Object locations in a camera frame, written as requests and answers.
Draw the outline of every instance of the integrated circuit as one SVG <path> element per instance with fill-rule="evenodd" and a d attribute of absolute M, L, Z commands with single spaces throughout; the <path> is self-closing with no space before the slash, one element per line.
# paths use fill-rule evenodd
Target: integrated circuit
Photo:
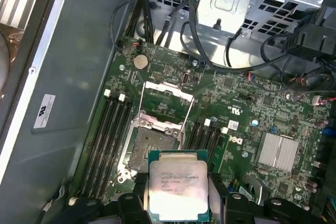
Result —
<path fill-rule="evenodd" d="M 265 96 L 262 103 L 263 103 L 263 105 L 271 106 L 272 102 L 273 102 L 273 97 Z"/>
<path fill-rule="evenodd" d="M 172 136 L 143 127 L 137 131 L 135 145 L 129 160 L 129 166 L 137 172 L 148 171 L 148 152 L 153 150 L 176 150 L 179 141 Z"/>
<path fill-rule="evenodd" d="M 281 195 L 286 195 L 288 191 L 288 185 L 285 183 L 280 183 L 278 191 Z"/>
<path fill-rule="evenodd" d="M 225 78 L 223 85 L 224 87 L 231 89 L 233 87 L 233 79 Z"/>

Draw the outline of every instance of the green circuit board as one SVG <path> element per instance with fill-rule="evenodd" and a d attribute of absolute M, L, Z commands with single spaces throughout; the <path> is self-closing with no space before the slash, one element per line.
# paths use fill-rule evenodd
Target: green circuit board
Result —
<path fill-rule="evenodd" d="M 246 73 L 221 74 L 201 64 L 195 67 L 189 56 L 153 44 L 143 44 L 141 54 L 147 56 L 149 65 L 145 70 L 139 71 L 133 64 L 134 57 L 139 54 L 133 47 L 135 41 L 133 38 L 123 39 L 125 50 L 116 53 L 103 88 L 103 93 L 108 89 L 123 93 L 132 99 L 130 115 L 127 124 L 123 126 L 125 131 L 121 134 L 117 155 L 122 150 L 131 119 L 138 112 L 144 82 L 168 82 L 195 98 L 186 120 L 186 143 L 190 140 L 195 122 L 199 118 L 210 119 L 211 122 L 216 122 L 219 128 L 225 129 L 225 132 L 220 134 L 220 141 L 215 143 L 209 166 L 213 172 L 222 174 L 227 186 L 232 185 L 235 179 L 239 181 L 246 174 L 252 175 L 269 187 L 271 196 L 280 196 L 297 204 L 308 204 L 311 193 L 305 190 L 304 185 L 306 177 L 310 175 L 314 152 L 321 135 L 321 130 L 315 129 L 313 123 L 327 117 L 328 104 L 313 106 L 312 97 L 309 95 L 293 102 L 287 99 L 286 92 L 268 93 L 257 89 L 248 81 Z M 268 89 L 281 88 L 281 84 L 274 81 L 261 78 L 257 78 L 256 81 Z M 88 169 L 85 164 L 104 109 L 103 93 L 99 98 L 75 175 L 73 195 L 78 193 L 84 170 Z M 161 121 L 178 124 L 184 121 L 188 105 L 188 102 L 172 94 L 145 90 L 141 109 Z M 252 126 L 252 120 L 257 120 L 258 126 Z M 260 139 L 265 132 L 285 135 L 298 142 L 292 169 L 295 174 L 254 162 Z M 132 152 L 134 142 L 132 139 L 127 154 Z M 117 180 L 118 157 L 109 176 L 108 188 L 101 195 L 104 202 L 117 199 L 120 194 L 131 191 L 134 185 L 131 179 L 123 183 Z"/>

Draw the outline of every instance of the motherboard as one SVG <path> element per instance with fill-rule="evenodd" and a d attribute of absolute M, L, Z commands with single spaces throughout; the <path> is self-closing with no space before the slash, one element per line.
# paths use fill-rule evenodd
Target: motherboard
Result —
<path fill-rule="evenodd" d="M 169 49 L 123 38 L 108 70 L 77 168 L 72 195 L 108 203 L 148 171 L 150 150 L 208 150 L 208 171 L 230 191 L 307 207 L 309 180 L 330 106 L 312 97 L 266 92 L 248 73 L 222 74 Z M 256 78 L 260 86 L 281 84 Z"/>

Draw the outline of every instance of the heatsink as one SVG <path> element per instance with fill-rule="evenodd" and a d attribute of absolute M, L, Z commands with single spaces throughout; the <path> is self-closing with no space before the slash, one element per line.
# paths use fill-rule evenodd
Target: heatsink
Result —
<path fill-rule="evenodd" d="M 291 172 L 299 143 L 287 136 L 264 132 L 261 137 L 256 163 L 285 172 Z"/>

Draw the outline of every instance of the cable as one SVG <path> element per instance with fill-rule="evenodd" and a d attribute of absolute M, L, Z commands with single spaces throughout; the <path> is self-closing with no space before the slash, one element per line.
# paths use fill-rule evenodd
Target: cable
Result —
<path fill-rule="evenodd" d="M 112 13 L 112 16 L 111 16 L 110 36 L 111 36 L 112 46 L 114 46 L 114 47 L 115 47 L 117 50 L 119 50 L 119 51 L 122 51 L 123 48 L 119 47 L 119 46 L 117 45 L 116 40 L 114 39 L 114 35 L 113 35 L 113 23 L 114 23 L 114 18 L 115 18 L 115 15 L 117 14 L 117 12 L 119 11 L 119 9 L 121 9 L 123 6 L 125 6 L 125 5 L 127 5 L 127 4 L 129 4 L 129 3 L 132 3 L 132 2 L 134 2 L 134 1 L 136 1 L 136 0 L 128 0 L 128 1 L 126 1 L 126 2 L 124 2 L 124 3 L 122 3 L 121 5 L 118 5 L 118 6 L 114 9 L 114 11 L 113 11 L 113 13 Z"/>
<path fill-rule="evenodd" d="M 255 66 L 251 66 L 251 67 L 247 67 L 247 68 L 222 68 L 222 67 L 218 67 L 215 66 L 214 64 L 212 64 L 212 62 L 209 60 L 208 56 L 206 55 L 203 46 L 200 42 L 200 39 L 198 37 L 197 34 L 197 30 L 196 30 L 196 4 L 197 4 L 197 0 L 190 0 L 190 6 L 189 6 L 189 25 L 190 25 L 190 30 L 191 30 L 191 34 L 193 36 L 193 40 L 195 43 L 195 46 L 199 52 L 199 54 L 201 55 L 201 59 L 205 61 L 206 64 L 209 65 L 209 67 L 215 71 L 218 72 L 223 72 L 223 73 L 240 73 L 240 72 L 247 72 L 247 71 L 255 71 L 255 70 L 259 70 L 261 68 L 264 68 L 266 66 L 269 66 L 275 62 L 281 61 L 285 58 L 288 58 L 288 55 L 282 55 L 279 56 L 276 59 L 273 59 L 269 62 L 265 62 L 259 65 L 255 65 Z"/>
<path fill-rule="evenodd" d="M 276 35 L 273 35 L 269 38 L 267 38 L 262 44 L 261 44 L 261 47 L 260 47 L 260 56 L 261 58 L 264 60 L 264 62 L 268 62 L 269 59 L 265 53 L 265 45 L 272 39 L 275 39 L 275 38 L 290 38 L 291 35 L 289 34 L 276 34 Z M 271 67 L 273 67 L 279 74 L 281 74 L 281 69 L 275 65 L 275 64 L 272 64 Z"/>
<path fill-rule="evenodd" d="M 142 0 L 143 4 L 143 19 L 144 19 L 144 27 L 145 27 L 145 38 L 149 43 L 154 43 L 154 30 L 153 30 L 153 22 L 151 9 L 149 7 L 149 0 Z"/>
<path fill-rule="evenodd" d="M 230 63 L 229 50 L 230 50 L 232 42 L 235 41 L 241 33 L 242 33 L 242 29 L 240 28 L 232 38 L 229 38 L 227 40 L 227 44 L 226 44 L 226 48 L 225 48 L 225 60 L 226 60 L 227 66 L 230 67 L 230 68 L 232 66 L 231 66 L 231 63 Z"/>
<path fill-rule="evenodd" d="M 192 51 L 188 48 L 188 46 L 185 44 L 185 42 L 184 42 L 184 40 L 183 40 L 183 34 L 184 34 L 185 26 L 188 25 L 188 24 L 189 24 L 189 21 L 184 22 L 183 25 L 182 25 L 182 27 L 181 27 L 181 32 L 180 32 L 180 42 L 181 42 L 181 44 L 182 44 L 184 50 L 187 52 L 187 54 L 189 54 L 190 56 L 193 56 L 193 57 L 199 59 L 200 56 L 199 56 L 198 54 L 192 52 Z"/>
<path fill-rule="evenodd" d="M 327 62 L 325 59 L 319 59 L 318 60 L 322 66 L 324 66 L 326 69 L 336 72 L 336 66 L 332 62 Z"/>
<path fill-rule="evenodd" d="M 293 84 L 291 86 L 287 85 L 284 73 L 285 73 L 285 71 L 286 71 L 286 69 L 287 69 L 287 67 L 288 67 L 288 65 L 289 65 L 289 63 L 291 62 L 292 59 L 293 59 L 293 56 L 290 57 L 286 61 L 285 65 L 283 66 L 282 73 L 281 73 L 281 82 L 286 88 L 288 88 L 289 90 L 295 91 L 295 92 L 300 92 L 300 93 L 332 93 L 332 92 L 336 92 L 336 91 L 333 91 L 333 90 L 307 90 L 307 87 L 298 86 L 297 83 Z"/>
<path fill-rule="evenodd" d="M 185 6 L 187 6 L 189 3 L 189 0 L 184 0 L 182 1 L 177 7 L 175 7 L 169 14 L 168 17 L 166 19 L 166 21 L 164 22 L 163 28 L 162 28 L 162 32 L 160 33 L 159 37 L 156 40 L 156 45 L 161 45 L 164 36 L 166 35 L 169 26 L 170 26 L 170 21 L 172 20 L 172 17 L 180 10 L 182 10 Z"/>

